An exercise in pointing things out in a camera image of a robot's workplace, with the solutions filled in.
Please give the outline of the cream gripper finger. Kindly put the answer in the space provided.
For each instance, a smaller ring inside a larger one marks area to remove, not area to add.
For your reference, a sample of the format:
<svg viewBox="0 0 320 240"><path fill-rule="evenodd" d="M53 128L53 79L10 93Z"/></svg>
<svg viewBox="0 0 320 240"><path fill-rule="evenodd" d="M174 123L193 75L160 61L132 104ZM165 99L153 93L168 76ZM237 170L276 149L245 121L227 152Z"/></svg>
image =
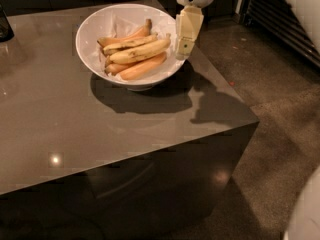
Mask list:
<svg viewBox="0 0 320 240"><path fill-rule="evenodd" d="M186 60L191 55L203 19L202 10L192 5L186 5L176 16L175 56L178 60Z"/></svg>

